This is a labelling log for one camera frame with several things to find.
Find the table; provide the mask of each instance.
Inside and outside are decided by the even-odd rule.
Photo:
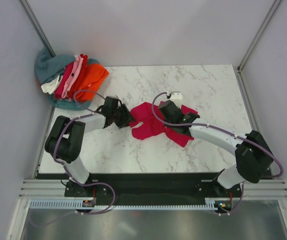
[[[249,133],[245,105],[231,65],[173,65],[107,67],[110,75],[98,93],[118,96],[129,110],[151,103],[165,91],[180,91],[182,103],[198,111],[211,124]],[[95,96],[90,108],[104,103]],[[88,111],[55,109],[51,125],[60,115],[76,117]],[[236,163],[235,157],[206,141],[195,139],[181,147],[162,133],[145,140],[132,136],[130,127],[116,125],[86,133],[80,157],[90,173],[218,172]],[[64,173],[44,152],[39,173]]]

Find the pile of clothes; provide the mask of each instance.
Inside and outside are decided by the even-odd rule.
[[[34,64],[41,89],[49,94],[49,102],[56,108],[82,110],[76,105],[74,94],[79,90],[97,92],[109,72],[87,55],[61,54],[51,57],[47,48],[38,54]],[[75,95],[78,102],[89,107],[95,93],[81,91]]]

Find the white marble surface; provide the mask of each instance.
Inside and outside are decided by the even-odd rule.
[[[250,132],[244,102],[231,65],[123,66],[107,67],[110,72],[99,93],[119,96],[128,109],[152,102],[160,92],[180,91],[183,104],[196,109],[200,116],[218,126]],[[160,97],[157,103],[165,100]],[[103,104],[95,97],[90,108]],[[57,116],[75,117],[86,111],[56,109]],[[200,139],[189,141],[185,148],[164,133],[135,139],[130,127],[112,125],[84,135],[81,159],[91,173],[166,173],[214,172],[235,164],[225,150]],[[40,173],[64,173],[60,164],[44,152]]]

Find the white cloth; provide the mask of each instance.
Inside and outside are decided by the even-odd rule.
[[[60,82],[63,79],[63,75],[58,75],[54,80],[52,80],[51,82],[47,82],[43,85],[41,85],[41,89],[42,91],[46,94],[53,94],[56,89],[58,88]]]

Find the pink cloth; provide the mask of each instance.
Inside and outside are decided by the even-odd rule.
[[[156,105],[153,106],[154,111],[159,118],[165,120],[162,113],[159,111]],[[195,113],[198,114],[197,111],[182,105],[181,111],[183,114],[187,113]],[[131,115],[134,117],[136,122],[129,122],[129,126],[132,128],[132,136],[136,139],[144,140],[152,136],[157,136],[159,134],[165,133],[166,136],[173,140],[176,144],[181,147],[185,147],[189,140],[194,140],[193,137],[179,134],[172,130],[169,127],[165,127],[165,125],[155,118],[152,111],[152,104],[148,102],[144,102],[139,106],[136,106],[130,111]],[[143,122],[140,127],[135,127],[139,122]]]
[[[61,83],[59,84],[58,88],[54,91],[54,98],[55,99],[60,99],[62,97],[65,83],[68,80],[69,76],[72,74],[72,71],[74,68],[74,63],[75,62],[72,62],[65,67]]]
[[[72,73],[70,77],[68,78],[68,80],[64,83],[63,92],[61,95],[62,99],[65,99],[67,97],[70,89],[72,88],[73,84],[77,80],[80,70],[82,69],[83,60],[84,59],[81,56],[76,56],[75,62],[73,64]]]

